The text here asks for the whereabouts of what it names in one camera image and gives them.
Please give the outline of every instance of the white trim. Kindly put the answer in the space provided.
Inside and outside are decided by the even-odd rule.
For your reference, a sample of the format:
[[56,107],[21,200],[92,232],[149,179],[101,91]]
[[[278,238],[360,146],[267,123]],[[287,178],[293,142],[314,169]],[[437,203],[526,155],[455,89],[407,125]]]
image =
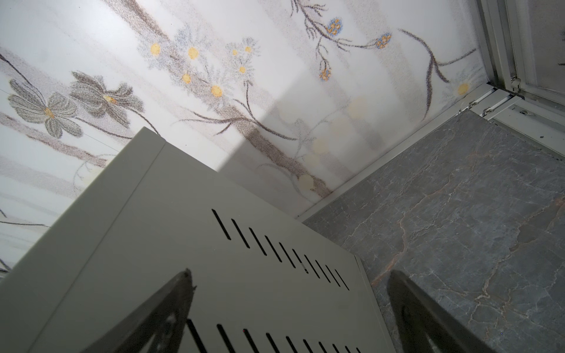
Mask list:
[[310,207],[306,212],[298,216],[296,219],[300,222],[304,222],[305,220],[313,216],[315,213],[320,211],[322,208],[324,208],[325,206],[329,205],[331,202],[336,200],[338,197],[345,194],[349,189],[353,188],[353,186],[357,185],[365,178],[373,174],[375,171],[377,171],[377,169],[384,166],[386,163],[391,161],[394,157],[398,156],[400,153],[407,150],[410,146],[420,141],[422,138],[426,137],[428,134],[430,134],[432,131],[440,127],[449,119],[459,114],[461,111],[468,109],[471,103],[477,103],[478,101],[487,97],[488,94],[492,92],[492,90],[493,90],[492,86],[488,84],[482,84],[480,87],[471,91],[459,102],[447,108],[446,111],[439,114],[436,118],[432,119],[429,123],[421,127],[409,138],[399,143],[395,148],[391,149],[389,152],[384,154],[381,158],[374,161],[371,165],[369,165],[367,168],[362,170],[359,174],[351,178],[349,181],[345,182],[339,188],[334,190],[329,196],[320,200],[320,202]]

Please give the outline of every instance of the floral wall panel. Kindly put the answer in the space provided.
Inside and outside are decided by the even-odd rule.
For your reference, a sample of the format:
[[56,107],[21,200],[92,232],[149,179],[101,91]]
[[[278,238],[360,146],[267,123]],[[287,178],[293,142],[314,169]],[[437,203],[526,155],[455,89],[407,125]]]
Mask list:
[[0,258],[142,127],[298,216],[486,81],[461,0],[0,5]]

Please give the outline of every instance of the black slot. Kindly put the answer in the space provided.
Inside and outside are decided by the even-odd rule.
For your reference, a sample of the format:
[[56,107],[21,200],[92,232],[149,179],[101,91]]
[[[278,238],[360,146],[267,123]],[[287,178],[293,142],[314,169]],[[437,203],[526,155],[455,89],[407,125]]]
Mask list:
[[229,240],[232,240],[232,239],[229,237],[228,231],[225,229],[224,224],[221,222],[220,216],[218,216],[218,214],[216,213],[216,210],[212,209],[212,212],[214,213],[214,216],[216,216],[216,219],[218,220],[218,223],[220,224],[221,229],[224,231],[225,236],[226,236]]
[[306,346],[306,348],[308,348],[308,352],[314,353],[314,352],[312,352],[312,349],[310,348],[310,345],[308,344],[308,342],[306,342],[305,339],[303,339],[303,341],[304,341],[304,345]]
[[290,345],[290,348],[292,348],[292,351],[294,353],[298,353],[298,351],[296,350],[296,348],[294,348],[294,345],[292,344],[292,341],[290,340],[290,337],[286,336],[286,340],[288,341],[288,344]]
[[247,240],[245,240],[244,234],[241,233],[240,227],[237,226],[236,221],[232,218],[233,225],[236,226],[237,232],[241,235],[241,239],[244,240],[245,246],[250,249],[249,244],[247,244]]
[[337,286],[338,286],[338,287],[341,287],[340,283],[339,283],[339,282],[337,281],[337,279],[336,279],[336,276],[334,276],[333,273],[332,273],[332,271],[330,271],[328,265],[324,265],[324,266],[328,269],[329,274],[332,275],[332,278],[333,278],[333,280],[337,283]]
[[296,266],[294,265],[294,262],[292,262],[292,260],[290,259],[290,256],[288,256],[288,253],[286,252],[286,249],[284,248],[283,244],[279,243],[279,245],[282,247],[282,250],[283,250],[284,253],[286,254],[286,257],[287,257],[288,260],[290,261],[290,264],[292,265],[292,267],[296,268]]
[[198,332],[196,331],[196,327],[194,327],[192,320],[188,319],[186,321],[186,325],[188,326],[190,334],[192,335],[192,338],[194,339],[194,343],[196,343],[196,346],[198,347],[200,353],[208,353],[206,351],[206,348],[204,348],[204,343],[202,343],[202,340],[200,339],[200,335],[198,335]]
[[304,257],[306,258],[306,261],[308,261],[308,263],[310,264],[310,267],[314,270],[314,273],[316,274],[316,276],[318,278],[320,278],[320,275],[316,272],[316,269],[314,268],[314,266],[312,266],[312,262],[310,262],[308,256],[306,256],[306,254],[304,254]]
[[306,267],[304,267],[304,264],[302,263],[302,260],[298,257],[298,254],[296,253],[296,251],[294,251],[294,249],[292,249],[292,252],[295,254],[296,258],[298,259],[298,262],[300,262],[300,265],[302,265],[302,268],[304,269],[304,271],[306,271],[306,273],[308,273],[308,270],[306,269]]
[[316,261],[316,264],[318,264],[318,267],[320,268],[321,272],[324,274],[325,279],[328,280],[329,283],[332,283],[332,281],[330,281],[328,276],[325,274],[324,269],[320,266],[320,263],[318,262],[318,260],[314,260],[314,261]]
[[261,245],[261,243],[259,242],[259,239],[257,239],[257,237],[255,236],[255,232],[253,232],[253,229],[251,229],[251,227],[249,227],[249,230],[251,231],[251,234],[253,234],[253,237],[255,238],[255,241],[257,242],[257,245],[259,245],[259,247],[261,248],[261,251],[263,252],[263,255],[267,256],[267,253],[265,252],[265,249],[263,249],[263,245]]
[[224,328],[220,325],[217,324],[216,327],[218,327],[218,331],[220,332],[220,336],[221,338],[224,340],[225,346],[228,349],[229,353],[236,353],[236,351],[233,349],[232,343],[229,341],[228,335],[226,335]]
[[280,262],[283,262],[281,260],[281,257],[277,254],[277,251],[275,250],[275,247],[273,246],[273,244],[271,244],[271,241],[269,240],[269,238],[267,236],[265,236],[265,239],[267,240],[267,242],[269,243],[269,245],[271,246],[271,249],[273,249],[273,252],[275,253],[275,255],[277,255],[277,259],[279,259]]
[[337,270],[336,270],[336,269],[334,269],[334,271],[336,271],[337,275],[338,275],[338,276],[340,277],[340,280],[341,280],[341,281],[342,281],[342,282],[344,283],[344,285],[345,285],[345,287],[347,288],[347,290],[349,290],[349,287],[348,287],[348,286],[347,286],[347,284],[345,283],[344,279],[343,279],[343,278],[341,278],[341,276],[340,276],[340,273],[339,273],[339,272],[337,272]]
[[244,329],[244,333],[245,333],[245,337],[247,337],[247,340],[249,341],[249,345],[251,346],[253,353],[259,353],[259,350],[257,349],[257,346],[255,345],[255,342],[253,342],[253,339],[251,338],[251,335],[249,334],[249,331],[247,329]]
[[275,351],[275,353],[280,353],[279,349],[277,348],[277,345],[275,344],[275,341],[273,341],[273,338],[271,337],[271,335],[269,334],[269,332],[267,332],[267,338],[269,339],[269,342],[271,343],[271,346],[273,346],[273,350]]

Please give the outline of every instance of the gray flower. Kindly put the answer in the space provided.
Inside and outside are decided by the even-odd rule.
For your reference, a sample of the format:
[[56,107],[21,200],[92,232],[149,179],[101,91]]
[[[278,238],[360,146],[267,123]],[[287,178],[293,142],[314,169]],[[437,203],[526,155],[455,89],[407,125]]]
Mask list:
[[116,90],[107,90],[102,76],[89,76],[83,72],[72,72],[76,82],[71,85],[71,97],[77,99],[94,117],[104,114],[129,127],[126,109],[143,112],[143,102],[133,95],[133,89],[121,83]]
[[82,136],[80,126],[69,120],[76,112],[76,105],[70,99],[55,92],[46,104],[34,86],[16,80],[10,80],[10,86],[18,95],[11,94],[8,101],[22,119],[28,123],[44,123],[47,132],[56,138],[61,138],[63,130],[76,137]]

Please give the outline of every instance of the gray marble floor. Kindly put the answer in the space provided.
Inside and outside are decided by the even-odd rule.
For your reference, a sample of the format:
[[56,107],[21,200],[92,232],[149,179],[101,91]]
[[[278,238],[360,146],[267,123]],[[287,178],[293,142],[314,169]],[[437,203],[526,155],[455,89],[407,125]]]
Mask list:
[[305,222],[386,282],[409,274],[496,351],[565,351],[565,162],[467,111]]

